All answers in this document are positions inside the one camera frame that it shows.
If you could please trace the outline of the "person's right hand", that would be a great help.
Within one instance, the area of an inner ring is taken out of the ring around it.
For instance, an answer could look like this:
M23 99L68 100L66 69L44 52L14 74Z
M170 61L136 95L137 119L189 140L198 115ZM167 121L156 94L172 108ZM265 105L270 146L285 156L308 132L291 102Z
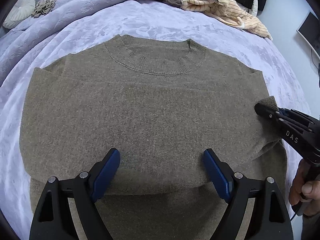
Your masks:
M306 172L310 165L302 159L292 182L289 192L289 203L296 205L301 202L311 202L304 210L304 215L314 216L319 213L319 180L304 182Z

